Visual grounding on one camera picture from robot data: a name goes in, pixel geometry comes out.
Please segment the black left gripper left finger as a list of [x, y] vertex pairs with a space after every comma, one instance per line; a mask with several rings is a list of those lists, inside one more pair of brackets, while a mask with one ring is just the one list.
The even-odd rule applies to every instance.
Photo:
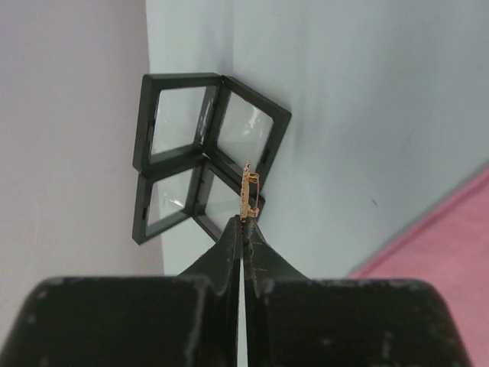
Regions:
[[26, 297], [3, 366], [234, 366], [241, 221], [175, 276], [58, 277]]

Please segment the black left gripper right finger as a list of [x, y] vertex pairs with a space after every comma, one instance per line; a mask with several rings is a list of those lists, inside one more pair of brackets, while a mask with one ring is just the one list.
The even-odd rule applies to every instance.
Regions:
[[469, 366], [445, 300], [416, 279], [310, 279], [242, 229], [251, 366]]

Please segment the gold leaf rhinestone brooch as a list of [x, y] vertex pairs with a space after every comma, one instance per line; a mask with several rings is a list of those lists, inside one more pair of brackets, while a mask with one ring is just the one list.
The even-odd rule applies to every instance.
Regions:
[[[256, 186], [256, 195], [254, 206], [250, 204], [251, 185]], [[251, 162], [245, 161], [244, 169], [241, 177], [241, 205], [240, 205], [240, 220], [245, 223], [248, 218], [258, 218], [260, 209], [258, 207], [260, 197], [260, 175], [251, 171]]]

